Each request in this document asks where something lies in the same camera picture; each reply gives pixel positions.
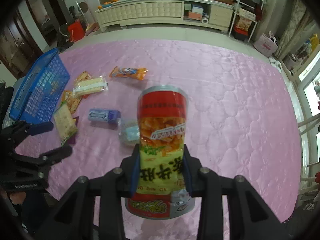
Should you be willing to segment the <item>purple yellow cracker bag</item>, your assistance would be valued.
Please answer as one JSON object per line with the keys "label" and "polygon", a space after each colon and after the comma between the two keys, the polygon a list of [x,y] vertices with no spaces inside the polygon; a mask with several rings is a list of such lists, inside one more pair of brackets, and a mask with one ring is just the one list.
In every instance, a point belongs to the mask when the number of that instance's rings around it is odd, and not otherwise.
{"label": "purple yellow cracker bag", "polygon": [[[74,123],[75,123],[75,126],[78,127],[79,117],[76,116],[76,117],[73,119],[73,121],[74,121]],[[77,133],[77,131],[73,132],[72,136],[67,140],[67,143],[68,143],[69,145],[74,145],[74,144],[75,144],[76,133]]]}

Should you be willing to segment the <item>small clear teal snack bag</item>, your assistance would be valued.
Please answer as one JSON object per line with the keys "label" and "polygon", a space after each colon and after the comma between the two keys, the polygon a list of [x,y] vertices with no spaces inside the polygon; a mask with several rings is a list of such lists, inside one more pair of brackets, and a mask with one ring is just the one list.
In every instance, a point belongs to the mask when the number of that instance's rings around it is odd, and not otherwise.
{"label": "small clear teal snack bag", "polygon": [[123,145],[134,147],[139,143],[139,127],[136,119],[121,118],[118,124],[119,140]]}

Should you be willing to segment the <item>long cracker pack green ends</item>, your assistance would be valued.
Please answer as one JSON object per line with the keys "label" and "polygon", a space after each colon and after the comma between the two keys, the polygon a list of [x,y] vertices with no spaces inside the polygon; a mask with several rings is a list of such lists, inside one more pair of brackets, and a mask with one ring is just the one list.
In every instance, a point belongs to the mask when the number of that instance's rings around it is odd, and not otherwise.
{"label": "long cracker pack green ends", "polygon": [[73,121],[73,117],[64,103],[53,114],[56,130],[60,137],[61,146],[77,131],[77,127]]}

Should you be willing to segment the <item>red beef snack pouch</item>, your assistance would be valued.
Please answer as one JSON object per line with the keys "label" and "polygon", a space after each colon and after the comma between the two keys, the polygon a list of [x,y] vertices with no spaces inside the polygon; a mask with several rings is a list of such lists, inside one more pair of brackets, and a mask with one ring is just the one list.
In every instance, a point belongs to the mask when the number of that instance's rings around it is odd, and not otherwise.
{"label": "red beef snack pouch", "polygon": [[126,200],[130,213],[163,220],[194,208],[183,178],[187,111],[188,97],[178,87],[153,86],[139,96],[140,179],[135,194]]}

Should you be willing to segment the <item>blue gum box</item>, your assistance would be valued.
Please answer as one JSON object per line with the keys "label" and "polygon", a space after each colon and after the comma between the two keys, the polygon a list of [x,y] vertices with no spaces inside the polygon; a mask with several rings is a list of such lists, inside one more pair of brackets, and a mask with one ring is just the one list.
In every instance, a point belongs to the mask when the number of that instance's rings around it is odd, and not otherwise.
{"label": "blue gum box", "polygon": [[88,113],[89,121],[105,122],[108,124],[117,124],[120,118],[121,112],[118,110],[93,108]]}

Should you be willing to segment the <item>clear cracker pack white strip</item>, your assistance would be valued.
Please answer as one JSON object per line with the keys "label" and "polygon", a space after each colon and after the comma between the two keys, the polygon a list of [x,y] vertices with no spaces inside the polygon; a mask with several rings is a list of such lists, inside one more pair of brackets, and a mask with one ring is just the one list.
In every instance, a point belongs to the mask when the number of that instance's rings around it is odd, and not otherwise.
{"label": "clear cracker pack white strip", "polygon": [[95,79],[79,81],[74,86],[72,93],[74,97],[80,97],[107,90],[107,86],[108,84],[105,78],[103,76],[100,76]]}

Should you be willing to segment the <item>orange snack bar wrapper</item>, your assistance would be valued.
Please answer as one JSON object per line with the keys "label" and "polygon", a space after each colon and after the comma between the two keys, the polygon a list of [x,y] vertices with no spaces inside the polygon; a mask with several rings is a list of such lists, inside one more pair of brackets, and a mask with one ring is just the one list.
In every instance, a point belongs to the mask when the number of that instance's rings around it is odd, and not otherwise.
{"label": "orange snack bar wrapper", "polygon": [[148,70],[146,68],[119,68],[114,67],[109,77],[129,77],[136,80],[143,80]]}

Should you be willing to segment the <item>blue plastic basket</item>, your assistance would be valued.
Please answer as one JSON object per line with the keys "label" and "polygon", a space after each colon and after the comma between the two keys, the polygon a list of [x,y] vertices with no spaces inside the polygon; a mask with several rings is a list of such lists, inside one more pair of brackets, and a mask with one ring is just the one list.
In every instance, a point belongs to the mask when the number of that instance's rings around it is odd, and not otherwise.
{"label": "blue plastic basket", "polygon": [[12,102],[10,118],[30,124],[50,121],[69,80],[57,48],[42,54],[24,77]]}

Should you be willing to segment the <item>pink quilted table cover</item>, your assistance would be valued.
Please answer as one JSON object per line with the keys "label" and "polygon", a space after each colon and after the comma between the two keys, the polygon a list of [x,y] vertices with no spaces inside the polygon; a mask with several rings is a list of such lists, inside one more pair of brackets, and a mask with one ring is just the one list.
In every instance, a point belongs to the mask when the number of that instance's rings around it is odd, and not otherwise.
{"label": "pink quilted table cover", "polygon": [[[49,193],[59,199],[79,176],[95,178],[131,154],[114,127],[92,123],[92,108],[142,118],[143,153],[139,192],[155,196],[181,181],[183,144],[221,176],[243,175],[280,221],[295,207],[300,177],[300,142],[292,101],[281,74],[248,55],[206,44],[138,40],[92,44],[60,58],[71,78],[107,77],[108,90],[90,95],[79,118],[73,154],[55,165]],[[114,67],[145,67],[144,80],[109,77]]]}

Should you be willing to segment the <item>red orange snack packet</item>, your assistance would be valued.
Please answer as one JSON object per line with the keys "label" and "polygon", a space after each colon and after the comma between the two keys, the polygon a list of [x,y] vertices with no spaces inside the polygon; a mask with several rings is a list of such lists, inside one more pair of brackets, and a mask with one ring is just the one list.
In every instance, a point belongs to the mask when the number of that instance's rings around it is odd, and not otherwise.
{"label": "red orange snack packet", "polygon": [[92,77],[89,74],[89,72],[84,71],[74,80],[74,85],[76,85],[77,83],[79,83],[81,81],[90,80],[91,78]]}

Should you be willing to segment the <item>red gift bag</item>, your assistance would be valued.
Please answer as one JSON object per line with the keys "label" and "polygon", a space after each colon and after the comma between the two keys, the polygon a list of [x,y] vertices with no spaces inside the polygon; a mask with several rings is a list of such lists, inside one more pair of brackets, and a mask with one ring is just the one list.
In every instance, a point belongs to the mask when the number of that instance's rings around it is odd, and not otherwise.
{"label": "red gift bag", "polygon": [[85,36],[85,31],[79,20],[76,20],[74,23],[70,24],[67,27],[67,30],[69,32],[69,40],[72,43],[81,40]]}

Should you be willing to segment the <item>pink bag on floor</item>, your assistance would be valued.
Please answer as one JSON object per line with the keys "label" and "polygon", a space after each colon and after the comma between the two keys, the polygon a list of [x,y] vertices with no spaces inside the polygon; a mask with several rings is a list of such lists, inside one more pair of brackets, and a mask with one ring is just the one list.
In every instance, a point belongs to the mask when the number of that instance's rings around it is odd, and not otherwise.
{"label": "pink bag on floor", "polygon": [[253,47],[265,57],[271,57],[278,49],[278,41],[271,31],[268,34],[262,34],[254,43]]}

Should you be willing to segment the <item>cream TV cabinet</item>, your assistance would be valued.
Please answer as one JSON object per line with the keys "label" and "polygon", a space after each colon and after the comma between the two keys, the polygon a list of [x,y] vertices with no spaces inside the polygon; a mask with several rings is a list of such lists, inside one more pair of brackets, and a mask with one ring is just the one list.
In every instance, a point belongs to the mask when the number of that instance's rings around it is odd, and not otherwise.
{"label": "cream TV cabinet", "polygon": [[227,33],[233,6],[213,0],[118,0],[95,11],[102,31],[113,25],[180,24]]}

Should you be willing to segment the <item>white metal shelf rack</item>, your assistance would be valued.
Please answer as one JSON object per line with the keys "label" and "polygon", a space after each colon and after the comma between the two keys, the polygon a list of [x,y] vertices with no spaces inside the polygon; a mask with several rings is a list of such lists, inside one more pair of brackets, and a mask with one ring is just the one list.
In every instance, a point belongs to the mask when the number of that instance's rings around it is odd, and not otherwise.
{"label": "white metal shelf rack", "polygon": [[266,0],[233,0],[233,15],[228,36],[235,33],[234,28],[247,34],[244,41],[249,43],[258,23],[262,19],[263,8]]}

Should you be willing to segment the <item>patterned curtain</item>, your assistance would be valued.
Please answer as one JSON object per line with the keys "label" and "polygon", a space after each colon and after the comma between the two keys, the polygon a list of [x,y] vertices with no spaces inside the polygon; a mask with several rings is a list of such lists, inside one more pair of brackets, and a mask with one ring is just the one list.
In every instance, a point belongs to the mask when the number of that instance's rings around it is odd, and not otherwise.
{"label": "patterned curtain", "polygon": [[289,23],[280,39],[275,57],[282,60],[303,34],[316,26],[316,20],[302,0],[294,0]]}

